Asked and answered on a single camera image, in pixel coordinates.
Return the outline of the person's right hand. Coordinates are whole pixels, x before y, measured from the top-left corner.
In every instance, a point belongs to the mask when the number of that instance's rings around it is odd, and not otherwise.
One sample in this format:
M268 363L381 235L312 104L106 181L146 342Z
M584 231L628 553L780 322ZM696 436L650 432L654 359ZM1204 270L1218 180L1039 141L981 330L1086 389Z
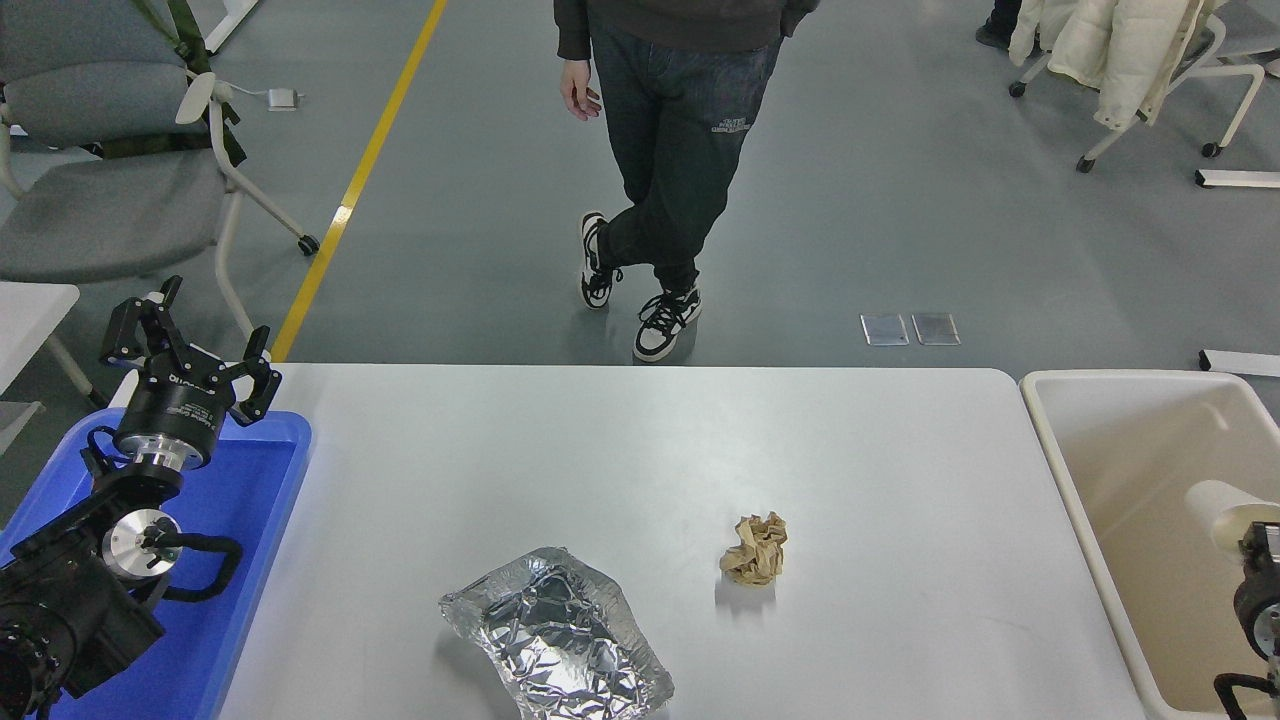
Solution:
M598 91L591 87L593 65L589 60L563 60L559 95L566 110L579 120L595 119L603 105Z

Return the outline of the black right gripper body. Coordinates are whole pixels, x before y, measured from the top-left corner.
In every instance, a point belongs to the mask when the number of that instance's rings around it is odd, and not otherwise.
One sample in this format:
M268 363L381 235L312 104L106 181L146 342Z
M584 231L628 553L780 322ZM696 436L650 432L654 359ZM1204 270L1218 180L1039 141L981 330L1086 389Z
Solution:
M1274 656L1274 579L1244 579L1233 607L1251 648L1263 660Z

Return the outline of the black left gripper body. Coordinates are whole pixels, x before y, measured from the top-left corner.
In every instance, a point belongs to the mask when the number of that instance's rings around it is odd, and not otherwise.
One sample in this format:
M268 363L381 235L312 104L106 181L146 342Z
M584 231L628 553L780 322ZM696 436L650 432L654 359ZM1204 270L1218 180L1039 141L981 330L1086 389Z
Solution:
M148 357L115 430L115 447L137 455L151 438L165 437L188 447L188 459L210 459L234 395L229 386L212 386L223 360L191 348L179 363L173 354Z

